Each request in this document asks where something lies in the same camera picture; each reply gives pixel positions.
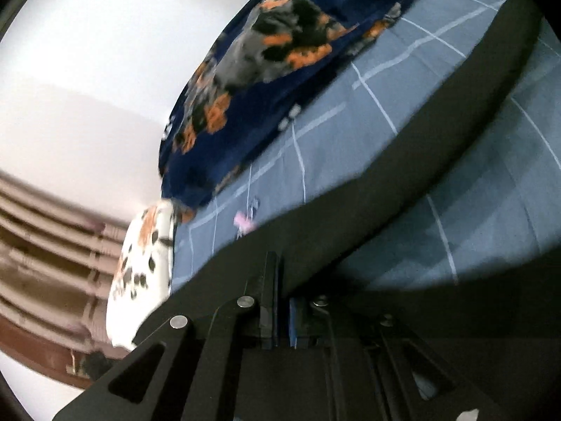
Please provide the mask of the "black pants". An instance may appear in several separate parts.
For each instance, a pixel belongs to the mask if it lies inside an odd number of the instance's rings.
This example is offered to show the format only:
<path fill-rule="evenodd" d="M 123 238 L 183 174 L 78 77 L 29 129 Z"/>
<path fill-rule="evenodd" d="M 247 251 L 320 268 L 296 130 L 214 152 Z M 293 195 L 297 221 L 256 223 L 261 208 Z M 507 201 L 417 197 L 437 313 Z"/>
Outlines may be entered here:
<path fill-rule="evenodd" d="M 149 318 L 192 322 L 155 420 L 483 420 L 560 416 L 560 249 L 463 285 L 369 293 L 345 258 L 429 191 L 496 117 L 550 0 L 507 0 L 463 65 L 355 180 L 226 247 Z M 280 259 L 279 347 L 210 344 L 215 311 L 268 252 Z M 331 346 L 289 346 L 289 302 L 326 295 Z"/>

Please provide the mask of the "white floral pillow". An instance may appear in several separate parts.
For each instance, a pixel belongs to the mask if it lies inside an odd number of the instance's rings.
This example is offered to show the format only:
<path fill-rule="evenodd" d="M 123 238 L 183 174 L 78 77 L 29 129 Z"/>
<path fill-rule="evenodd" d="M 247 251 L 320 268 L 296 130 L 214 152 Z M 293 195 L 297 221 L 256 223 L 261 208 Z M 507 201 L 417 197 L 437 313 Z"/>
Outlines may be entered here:
<path fill-rule="evenodd" d="M 154 202 L 129 224 L 107 299 L 112 346 L 134 350 L 137 331 L 169 297 L 176 225 L 175 208 L 167 200 Z"/>

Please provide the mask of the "beige pleated curtain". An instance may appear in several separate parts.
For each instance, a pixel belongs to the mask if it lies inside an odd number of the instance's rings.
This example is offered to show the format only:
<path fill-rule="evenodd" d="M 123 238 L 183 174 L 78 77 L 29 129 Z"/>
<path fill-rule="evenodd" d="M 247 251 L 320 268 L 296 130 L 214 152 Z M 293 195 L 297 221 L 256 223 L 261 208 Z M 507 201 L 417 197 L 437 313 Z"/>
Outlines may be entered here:
<path fill-rule="evenodd" d="M 126 227 L 1 176 L 1 350 L 85 389 L 126 355 L 106 308 Z"/>

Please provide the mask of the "blue grid bed sheet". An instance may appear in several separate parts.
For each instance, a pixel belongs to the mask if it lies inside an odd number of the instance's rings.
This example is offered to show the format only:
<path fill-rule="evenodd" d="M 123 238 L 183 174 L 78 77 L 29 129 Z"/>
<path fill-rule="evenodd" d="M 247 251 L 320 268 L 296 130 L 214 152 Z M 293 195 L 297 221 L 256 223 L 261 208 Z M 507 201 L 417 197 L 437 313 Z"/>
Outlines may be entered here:
<path fill-rule="evenodd" d="M 479 42 L 506 0 L 417 0 L 195 220 L 181 287 L 236 237 L 362 172 Z M 434 191 L 345 260 L 371 290 L 461 282 L 560 242 L 560 43 L 548 24 L 498 117 Z"/>

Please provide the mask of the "navy dog print blanket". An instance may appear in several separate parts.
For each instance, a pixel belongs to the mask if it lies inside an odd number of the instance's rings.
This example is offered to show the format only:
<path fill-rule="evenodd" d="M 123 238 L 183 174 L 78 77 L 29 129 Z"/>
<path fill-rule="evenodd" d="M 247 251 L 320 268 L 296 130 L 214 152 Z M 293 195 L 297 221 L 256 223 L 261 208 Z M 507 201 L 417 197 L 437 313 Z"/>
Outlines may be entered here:
<path fill-rule="evenodd" d="M 171 110 L 159 150 L 163 198 L 206 206 L 413 2 L 250 0 Z"/>

